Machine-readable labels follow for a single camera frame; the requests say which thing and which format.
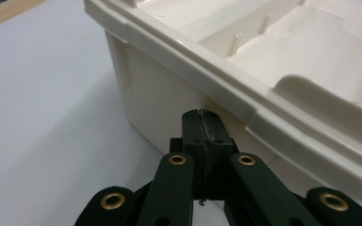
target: white tabletop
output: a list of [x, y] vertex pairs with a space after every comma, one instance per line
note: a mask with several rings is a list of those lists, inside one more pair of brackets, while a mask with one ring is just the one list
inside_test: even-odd
[[[0, 225], [74, 225], [99, 190], [132, 190], [162, 154], [126, 120], [103, 28], [82, 1], [0, 24]], [[194, 225], [227, 225], [195, 205]]]

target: screw hole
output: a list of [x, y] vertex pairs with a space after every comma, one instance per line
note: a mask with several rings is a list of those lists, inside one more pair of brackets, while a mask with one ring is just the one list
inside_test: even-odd
[[174, 156], [170, 157], [169, 161], [173, 165], [183, 165], [185, 162], [187, 162], [187, 158], [185, 158], [182, 155], [174, 155]]
[[239, 163], [243, 164], [243, 165], [247, 165], [247, 166], [251, 166], [255, 163], [255, 159], [247, 156], [247, 155], [242, 155], [238, 158]]
[[339, 196], [328, 192], [320, 194], [320, 201], [333, 210], [346, 211], [349, 209], [348, 203], [342, 200]]
[[114, 210], [121, 207], [125, 202], [125, 196], [121, 193], [109, 193], [101, 200], [102, 208], [106, 210]]
[[290, 218], [288, 220], [290, 226], [304, 226], [304, 224], [297, 218]]
[[160, 217], [155, 221], [155, 226], [168, 226], [170, 225], [170, 220], [166, 217]]

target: wooden edge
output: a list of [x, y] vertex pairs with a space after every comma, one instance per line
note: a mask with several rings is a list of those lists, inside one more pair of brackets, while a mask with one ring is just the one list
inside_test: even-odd
[[0, 4], [0, 24], [46, 0], [8, 0]]

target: white plastic container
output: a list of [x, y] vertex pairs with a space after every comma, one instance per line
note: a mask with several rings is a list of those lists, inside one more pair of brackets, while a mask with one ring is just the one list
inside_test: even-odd
[[85, 5], [107, 32], [127, 118], [163, 153], [181, 114], [205, 108], [281, 178], [311, 186], [286, 160], [362, 200], [362, 1]]

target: brass insert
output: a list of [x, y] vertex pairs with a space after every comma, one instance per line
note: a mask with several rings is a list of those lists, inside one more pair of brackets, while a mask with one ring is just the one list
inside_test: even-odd
[[184, 163], [187, 162], [187, 158], [184, 157], [183, 155], [174, 155], [170, 157], [169, 161], [173, 165], [183, 165]]
[[320, 201], [333, 210], [346, 211], [349, 209], [348, 203], [346, 203], [340, 197], [328, 192], [320, 194]]
[[[109, 199], [115, 199], [116, 201], [112, 203]], [[114, 210], [122, 206], [125, 202], [125, 196], [121, 193], [109, 193], [104, 196], [104, 198], [101, 200], [101, 206], [102, 208], [106, 210]]]
[[241, 155], [238, 158], [239, 163], [247, 166], [252, 166], [255, 163], [255, 159], [248, 155]]

